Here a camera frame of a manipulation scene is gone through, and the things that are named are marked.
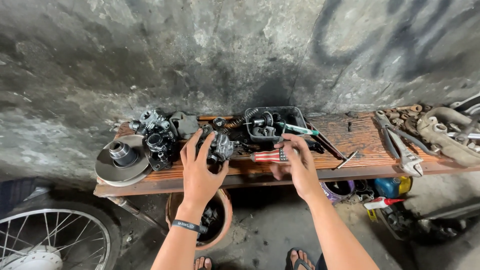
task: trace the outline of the adjustable wrench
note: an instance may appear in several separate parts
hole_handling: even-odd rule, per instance
[[[423,170],[419,163],[422,162],[423,159],[420,156],[410,152],[410,150],[408,150],[405,144],[402,142],[400,136],[392,131],[394,127],[385,116],[383,111],[376,111],[375,119],[382,128],[382,133],[384,134],[385,143],[388,150],[396,159],[400,160],[400,168],[412,176],[421,177],[423,175]],[[400,154],[396,151],[392,141],[400,151]]]

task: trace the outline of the tire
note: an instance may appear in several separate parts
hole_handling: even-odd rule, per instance
[[[103,270],[112,270],[120,254],[122,236],[120,223],[113,215],[113,212],[108,209],[108,206],[112,206],[109,202],[88,193],[55,190],[23,202],[2,217],[2,219],[43,209],[68,209],[91,215],[99,220],[108,231],[110,252]]]

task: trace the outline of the red cap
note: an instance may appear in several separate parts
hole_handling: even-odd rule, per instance
[[[386,205],[392,205],[396,202],[403,202],[403,201],[404,201],[404,199],[384,199],[384,203]]]

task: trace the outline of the pliers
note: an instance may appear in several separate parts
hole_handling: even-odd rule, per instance
[[[423,175],[423,170],[420,166],[420,162],[423,161],[423,159],[412,153],[410,150],[407,149],[405,144],[402,142],[401,137],[404,137],[405,139],[411,141],[413,144],[418,146],[420,149],[422,149],[425,153],[433,156],[437,156],[433,151],[430,151],[421,141],[419,141],[417,138],[399,130],[396,129],[391,123],[390,120],[385,116],[385,113],[381,110],[378,110],[375,112],[375,120],[380,124],[382,128],[382,133],[384,134],[385,137],[385,144],[387,146],[388,151],[392,153],[392,155],[400,160],[400,168],[415,177],[421,177]],[[395,149],[393,143],[395,143],[395,146],[398,148],[400,153],[397,152]]]

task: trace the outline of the concrete wall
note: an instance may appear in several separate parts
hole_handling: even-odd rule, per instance
[[[478,0],[3,0],[0,175],[91,183],[148,106],[304,113],[479,91]]]

